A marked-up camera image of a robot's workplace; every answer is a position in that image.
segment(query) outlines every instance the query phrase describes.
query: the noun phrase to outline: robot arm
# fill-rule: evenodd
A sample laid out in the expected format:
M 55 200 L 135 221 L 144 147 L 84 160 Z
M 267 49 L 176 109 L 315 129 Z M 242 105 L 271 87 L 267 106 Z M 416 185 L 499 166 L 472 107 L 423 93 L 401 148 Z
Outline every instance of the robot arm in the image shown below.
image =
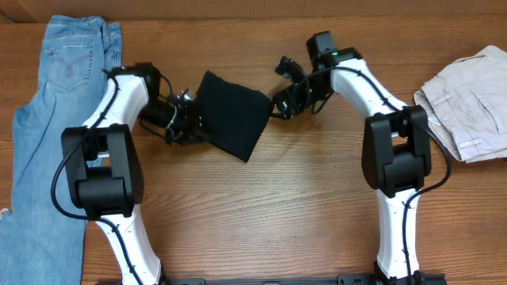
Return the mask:
M 152 65 L 116 68 L 109 77 L 106 93 L 92 116 L 82 127 L 68 128 L 62 134 L 63 152 L 67 154 L 111 104 L 97 127 L 90 130 L 93 135 L 66 164 L 71 200 L 104 231 L 118 260 L 123 285 L 139 281 L 144 285 L 165 284 L 162 263 L 151 248 L 141 218 L 143 174 L 131 131 L 138 116 L 159 127 L 171 127 L 170 123 L 181 118 L 174 115 L 177 107 L 158 99 L 160 73 Z M 110 166 L 94 168 L 86 164 L 99 157 L 109 158 Z M 100 220 L 116 226 L 124 249 L 112 227 Z
M 273 100 L 280 113 L 273 115 L 290 119 L 310 104 L 325 102 L 330 93 L 342 95 L 355 108 L 364 120 L 361 166 L 379 204 L 380 246 L 374 278 L 382 284 L 406 284 L 403 212 L 407 200 L 422 188 L 431 170 L 429 137 L 422 129 L 427 128 L 425 111 L 408 107 L 389 93 L 361 55 L 352 47 L 338 50 L 329 32 L 311 37 L 307 50 L 313 66 L 311 75 L 306 76 L 297 63 L 285 57 L 276 68 L 293 85 L 275 95 Z M 397 136 L 407 138 L 407 142 L 393 146 L 392 139 Z M 418 198 L 412 200 L 406 216 L 410 275 L 415 280 L 421 276 L 415 254 Z
M 387 91 L 379 81 L 373 76 L 372 72 L 364 59 L 349 59 L 339 62 L 339 67 L 348 67 L 360 71 L 368 76 L 379 88 L 380 92 L 397 109 L 402 109 L 407 105 L 394 97 Z M 376 91 L 357 74 L 346 70 L 331 71 L 331 85 L 336 93 L 341 94 L 360 114 L 364 120 L 375 114 L 391 114 L 393 109 L 386 106 L 380 99 Z M 376 259 L 376 265 L 384 276 L 389 278 L 402 279 L 407 277 L 405 254 L 402 243 L 402 217 L 405 202 L 416 192 L 414 188 L 409 188 L 396 192 L 394 197 L 388 197 L 379 189 L 375 190 L 377 202 L 379 204 L 379 227 L 380 227 L 380 246 Z M 410 253 L 410 265 L 412 274 L 419 270 L 419 263 L 415 253 L 416 239 L 416 213 L 418 198 L 410 203 L 410 209 L 407 215 L 406 234 L 407 245 Z

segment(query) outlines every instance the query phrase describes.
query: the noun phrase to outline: table surface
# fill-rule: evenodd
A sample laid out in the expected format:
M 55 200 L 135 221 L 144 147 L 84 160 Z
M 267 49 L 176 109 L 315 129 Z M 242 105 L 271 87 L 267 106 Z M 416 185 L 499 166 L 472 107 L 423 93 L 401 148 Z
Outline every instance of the table surface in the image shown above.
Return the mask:
M 122 22 L 124 64 L 151 61 L 178 90 L 197 89 L 211 70 L 271 97 L 288 84 L 273 72 L 280 57 L 309 71 L 306 40 L 330 30 L 339 47 L 357 48 L 376 77 L 409 102 L 455 59 L 488 44 L 507 50 L 505 26 L 502 15 Z M 36 91 L 44 30 L 0 25 L 0 208 L 10 206 L 12 118 Z M 361 120 L 339 96 L 317 116 L 270 120 L 247 164 L 208 144 L 169 146 L 136 128 L 143 221 L 169 277 L 372 272 L 378 207 L 360 169 L 362 135 Z M 445 272 L 450 284 L 504 283 L 507 163 L 453 166 L 450 181 L 420 202 L 421 269 Z M 426 184 L 443 175 L 433 146 Z M 104 234 L 90 223 L 83 283 L 119 278 Z

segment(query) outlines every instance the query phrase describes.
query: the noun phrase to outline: blue jeans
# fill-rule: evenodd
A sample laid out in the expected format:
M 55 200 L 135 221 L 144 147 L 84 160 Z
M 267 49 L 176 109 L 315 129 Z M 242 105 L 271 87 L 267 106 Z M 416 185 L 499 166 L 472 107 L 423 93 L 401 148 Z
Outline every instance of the blue jeans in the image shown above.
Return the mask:
M 86 222 L 53 207 L 51 179 L 63 157 L 62 131 L 93 113 L 106 87 L 101 69 L 120 66 L 121 52 L 119 24 L 101 17 L 49 22 L 37 93 L 13 120 L 13 210 L 0 214 L 0 285 L 81 283 Z M 65 171 L 57 197 L 64 209 L 84 214 L 71 202 Z

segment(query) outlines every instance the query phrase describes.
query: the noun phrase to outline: black fabric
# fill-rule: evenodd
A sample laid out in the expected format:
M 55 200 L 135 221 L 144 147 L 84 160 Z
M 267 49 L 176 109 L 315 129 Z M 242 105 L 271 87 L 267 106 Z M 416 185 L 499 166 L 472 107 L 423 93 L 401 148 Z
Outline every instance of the black fabric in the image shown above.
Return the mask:
M 209 142 L 248 162 L 268 123 L 271 101 L 260 91 L 225 82 L 207 71 L 195 103 Z

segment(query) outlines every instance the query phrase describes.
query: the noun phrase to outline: jeans pocket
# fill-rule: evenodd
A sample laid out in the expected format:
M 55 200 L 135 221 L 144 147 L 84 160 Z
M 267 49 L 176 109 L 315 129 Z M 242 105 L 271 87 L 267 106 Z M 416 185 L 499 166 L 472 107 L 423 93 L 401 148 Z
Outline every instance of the jeans pocket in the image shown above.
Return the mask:
M 48 83 L 73 92 L 90 83 L 93 44 L 65 44 L 47 51 L 51 60 Z

